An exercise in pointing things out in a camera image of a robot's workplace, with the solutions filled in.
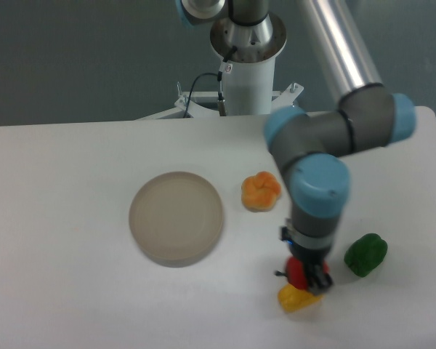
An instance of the metal pole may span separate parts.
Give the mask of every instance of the metal pole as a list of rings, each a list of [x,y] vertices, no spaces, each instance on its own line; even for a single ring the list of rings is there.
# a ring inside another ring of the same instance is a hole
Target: metal pole
[[[344,1],[298,2],[336,101],[356,89],[382,82]]]

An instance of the orange toy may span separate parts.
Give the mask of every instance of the orange toy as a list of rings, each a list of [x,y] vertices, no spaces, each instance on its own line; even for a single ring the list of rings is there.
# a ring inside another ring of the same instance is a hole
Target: orange toy
[[[269,172],[259,172],[242,183],[242,203],[250,210],[272,209],[280,194],[281,186]]]

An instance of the silver cylinder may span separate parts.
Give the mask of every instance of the silver cylinder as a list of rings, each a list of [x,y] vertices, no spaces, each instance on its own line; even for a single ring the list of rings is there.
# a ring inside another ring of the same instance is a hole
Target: silver cylinder
[[[213,22],[228,16],[226,0],[181,0],[181,6],[191,25]]]
[[[335,101],[382,82],[343,0],[298,2]]]

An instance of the white cylinder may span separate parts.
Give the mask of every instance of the white cylinder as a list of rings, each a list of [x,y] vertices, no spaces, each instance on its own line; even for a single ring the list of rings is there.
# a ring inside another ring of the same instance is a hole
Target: white cylinder
[[[276,55],[258,63],[229,62],[233,68],[222,76],[228,116],[270,113],[275,59]]]

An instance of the metal bracket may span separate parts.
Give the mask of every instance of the metal bracket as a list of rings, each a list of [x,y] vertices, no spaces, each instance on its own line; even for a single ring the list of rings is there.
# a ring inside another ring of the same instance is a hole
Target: metal bracket
[[[174,102],[175,108],[162,111],[157,114],[146,116],[140,120],[157,120],[157,119],[180,119],[186,109],[189,92],[183,92],[181,85],[177,83],[178,99]],[[295,82],[290,84],[284,91],[273,91],[271,102],[271,113],[278,109],[293,105],[296,99],[302,93],[304,87]],[[216,92],[193,92],[189,109],[187,113],[197,119],[207,119],[211,117],[219,117],[219,112],[213,109],[205,108],[201,104],[217,103],[218,96]]]

